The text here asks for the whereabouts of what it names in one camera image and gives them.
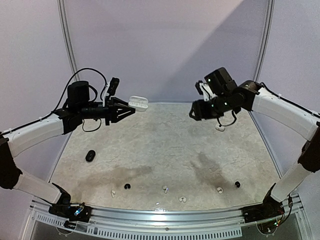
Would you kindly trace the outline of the right aluminium frame post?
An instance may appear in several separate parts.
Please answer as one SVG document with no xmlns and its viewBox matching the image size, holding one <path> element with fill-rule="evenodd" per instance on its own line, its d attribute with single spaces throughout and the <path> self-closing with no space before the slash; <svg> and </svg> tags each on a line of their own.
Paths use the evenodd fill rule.
<svg viewBox="0 0 320 240">
<path fill-rule="evenodd" d="M 259 81 L 260 74 L 262 71 L 264 59 L 265 59 L 266 52 L 267 52 L 271 27 L 272 27 L 274 7 L 275 7 L 275 0 L 268 0 L 266 12 L 265 12 L 265 18 L 264 18 L 264 25 L 263 25 L 263 29 L 262 29 L 262 37 L 261 37 L 259 51 L 258 51 L 258 59 L 256 62 L 254 75 L 253 75 L 254 82 Z"/>
</svg>

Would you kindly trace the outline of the aluminium front rail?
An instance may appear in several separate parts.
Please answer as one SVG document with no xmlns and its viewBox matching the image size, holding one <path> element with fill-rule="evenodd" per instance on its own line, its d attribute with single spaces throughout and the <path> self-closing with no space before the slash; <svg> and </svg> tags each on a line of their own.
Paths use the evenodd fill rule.
<svg viewBox="0 0 320 240">
<path fill-rule="evenodd" d="M 72 222 L 49 213 L 34 198 L 23 240 L 310 240 L 313 235 L 297 194 L 278 216 L 250 222 L 242 206 L 198 210 L 129 210 L 94 207 L 88 222 Z"/>
</svg>

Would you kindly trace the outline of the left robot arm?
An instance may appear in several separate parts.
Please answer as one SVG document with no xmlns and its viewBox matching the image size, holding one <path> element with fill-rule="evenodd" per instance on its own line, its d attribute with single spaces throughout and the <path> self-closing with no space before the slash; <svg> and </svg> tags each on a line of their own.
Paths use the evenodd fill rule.
<svg viewBox="0 0 320 240">
<path fill-rule="evenodd" d="M 15 189 L 41 198 L 51 204 L 63 216 L 74 213 L 74 205 L 62 198 L 63 191 L 58 186 L 47 183 L 19 169 L 14 158 L 25 150 L 48 139 L 73 132 L 84 120 L 104 120 L 108 126 L 133 115 L 136 110 L 129 103 L 115 97 L 119 85 L 118 78 L 112 78 L 104 100 L 90 100 L 88 81 L 77 81 L 67 87 L 67 99 L 62 108 L 50 116 L 34 123 L 0 135 L 0 186 Z"/>
</svg>

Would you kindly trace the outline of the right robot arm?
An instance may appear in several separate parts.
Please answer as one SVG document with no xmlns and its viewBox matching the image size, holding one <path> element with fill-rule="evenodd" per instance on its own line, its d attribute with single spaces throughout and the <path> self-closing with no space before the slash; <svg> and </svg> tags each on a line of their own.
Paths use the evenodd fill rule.
<svg viewBox="0 0 320 240">
<path fill-rule="evenodd" d="M 278 210 L 278 203 L 320 170 L 320 115 L 275 94 L 264 83 L 247 80 L 238 85 L 224 67 L 197 81 L 195 88 L 203 97 L 192 103 L 189 117 L 195 121 L 218 120 L 226 112 L 235 116 L 244 109 L 265 115 L 305 139 L 297 162 L 268 191 L 258 208 L 262 218 L 269 218 Z"/>
</svg>

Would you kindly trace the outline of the black earbud left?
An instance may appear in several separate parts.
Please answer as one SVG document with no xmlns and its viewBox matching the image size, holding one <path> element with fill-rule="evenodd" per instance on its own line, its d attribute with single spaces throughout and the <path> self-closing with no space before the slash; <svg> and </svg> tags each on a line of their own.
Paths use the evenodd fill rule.
<svg viewBox="0 0 320 240">
<path fill-rule="evenodd" d="M 125 189 L 125 190 L 130 189 L 130 188 L 131 188 L 131 185 L 130 185 L 130 184 L 127 183 L 127 184 L 124 185 L 124 189 Z"/>
</svg>

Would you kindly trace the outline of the black oval charging case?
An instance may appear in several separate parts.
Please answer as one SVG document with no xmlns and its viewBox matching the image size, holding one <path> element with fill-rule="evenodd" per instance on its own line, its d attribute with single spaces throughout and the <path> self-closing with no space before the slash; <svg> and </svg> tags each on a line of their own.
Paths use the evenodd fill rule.
<svg viewBox="0 0 320 240">
<path fill-rule="evenodd" d="M 94 150 L 89 150 L 85 156 L 85 161 L 91 163 L 96 157 L 96 152 Z"/>
</svg>

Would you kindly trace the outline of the white round earbud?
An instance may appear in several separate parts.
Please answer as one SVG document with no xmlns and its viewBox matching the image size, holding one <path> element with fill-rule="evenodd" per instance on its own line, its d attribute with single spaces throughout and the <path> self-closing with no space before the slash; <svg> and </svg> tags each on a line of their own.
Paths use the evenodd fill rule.
<svg viewBox="0 0 320 240">
<path fill-rule="evenodd" d="M 217 190 L 217 192 L 218 192 L 219 194 L 222 194 L 222 193 L 223 193 L 223 189 L 222 189 L 221 187 L 218 187 L 216 190 Z"/>
<path fill-rule="evenodd" d="M 186 202 L 187 202 L 187 198 L 184 197 L 184 196 L 181 196 L 181 197 L 179 198 L 179 202 L 180 202 L 180 203 L 186 203 Z"/>
</svg>

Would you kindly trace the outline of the white square charging case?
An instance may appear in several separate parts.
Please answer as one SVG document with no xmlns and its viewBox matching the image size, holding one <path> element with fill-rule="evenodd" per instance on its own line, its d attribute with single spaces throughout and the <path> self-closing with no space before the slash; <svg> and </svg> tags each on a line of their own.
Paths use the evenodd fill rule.
<svg viewBox="0 0 320 240">
<path fill-rule="evenodd" d="M 225 127 L 223 125 L 220 125 L 220 124 L 216 124 L 215 125 L 215 129 L 217 131 L 220 131 L 220 132 L 223 132 L 225 130 Z"/>
</svg>

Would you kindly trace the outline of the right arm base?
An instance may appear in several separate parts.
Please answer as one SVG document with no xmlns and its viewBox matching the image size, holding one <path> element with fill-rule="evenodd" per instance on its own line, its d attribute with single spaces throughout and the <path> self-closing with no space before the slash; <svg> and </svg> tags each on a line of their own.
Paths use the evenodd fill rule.
<svg viewBox="0 0 320 240">
<path fill-rule="evenodd" d="M 279 226 L 288 219 L 292 212 L 294 203 L 291 196 L 288 196 L 287 203 L 289 206 L 289 212 L 287 215 L 285 215 L 283 203 L 278 202 L 271 197 L 264 199 L 260 204 L 242 207 L 240 208 L 240 211 L 245 223 L 257 222 L 280 216 L 280 220 L 277 220 L 274 224 L 275 226 Z"/>
</svg>

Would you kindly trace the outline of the white round earbud front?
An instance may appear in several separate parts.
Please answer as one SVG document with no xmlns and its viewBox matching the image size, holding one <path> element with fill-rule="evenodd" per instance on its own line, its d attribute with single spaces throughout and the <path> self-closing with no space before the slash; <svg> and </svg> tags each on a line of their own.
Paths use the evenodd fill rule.
<svg viewBox="0 0 320 240">
<path fill-rule="evenodd" d="M 184 196 L 181 196 L 181 197 L 179 198 L 179 202 L 180 202 L 180 203 L 186 203 L 186 202 L 187 202 L 187 198 L 184 197 Z"/>
</svg>

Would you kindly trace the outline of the white oval charging case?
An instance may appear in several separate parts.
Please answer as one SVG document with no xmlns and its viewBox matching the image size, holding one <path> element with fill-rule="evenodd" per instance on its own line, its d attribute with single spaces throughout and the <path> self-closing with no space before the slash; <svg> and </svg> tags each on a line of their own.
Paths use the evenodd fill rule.
<svg viewBox="0 0 320 240">
<path fill-rule="evenodd" d="M 149 100 L 141 96 L 131 96 L 128 105 L 135 108 L 138 112 L 144 112 L 148 109 Z"/>
</svg>

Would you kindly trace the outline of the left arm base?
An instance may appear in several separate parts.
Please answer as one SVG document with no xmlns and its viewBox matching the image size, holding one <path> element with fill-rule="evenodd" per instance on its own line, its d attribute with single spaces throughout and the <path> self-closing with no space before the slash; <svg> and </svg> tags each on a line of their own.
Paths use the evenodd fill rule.
<svg viewBox="0 0 320 240">
<path fill-rule="evenodd" d="M 85 203 L 71 203 L 69 199 L 59 200 L 53 203 L 48 212 L 52 215 L 66 218 L 70 222 L 88 223 L 92 215 L 93 208 Z"/>
</svg>

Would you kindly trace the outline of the left aluminium frame post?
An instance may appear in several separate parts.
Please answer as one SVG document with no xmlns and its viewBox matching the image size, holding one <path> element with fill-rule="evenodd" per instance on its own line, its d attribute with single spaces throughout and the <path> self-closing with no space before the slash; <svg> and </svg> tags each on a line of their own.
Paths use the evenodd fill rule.
<svg viewBox="0 0 320 240">
<path fill-rule="evenodd" d="M 64 0 L 57 0 L 57 7 L 59 13 L 59 20 L 62 30 L 63 41 L 65 45 L 65 50 L 70 66 L 71 72 L 74 74 L 78 68 L 76 63 L 76 58 L 72 46 L 70 30 L 68 25 L 68 18 L 67 18 L 67 10 L 66 10 L 66 2 Z"/>
</svg>

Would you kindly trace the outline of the aluminium frame post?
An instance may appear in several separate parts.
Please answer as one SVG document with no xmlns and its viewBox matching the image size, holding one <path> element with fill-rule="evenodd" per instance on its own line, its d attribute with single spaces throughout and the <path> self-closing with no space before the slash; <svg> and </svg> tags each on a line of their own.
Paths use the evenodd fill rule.
<svg viewBox="0 0 320 240">
<path fill-rule="evenodd" d="M 259 51 L 258 51 L 258 59 L 256 62 L 254 75 L 253 75 L 254 82 L 259 81 L 260 74 L 262 71 L 264 59 L 265 59 L 266 52 L 267 52 L 271 27 L 272 27 L 274 7 L 275 7 L 275 0 L 268 0 L 266 12 L 265 12 L 265 18 L 264 18 L 264 25 L 263 25 L 263 29 L 262 29 L 262 37 L 261 37 Z"/>
<path fill-rule="evenodd" d="M 57 7 L 59 13 L 59 20 L 62 30 L 63 41 L 65 45 L 65 50 L 70 66 L 71 72 L 74 74 L 78 68 L 76 63 L 76 58 L 72 46 L 70 30 L 68 25 L 68 18 L 67 18 L 67 10 L 66 10 L 66 2 L 64 0 L 57 0 Z"/>
</svg>

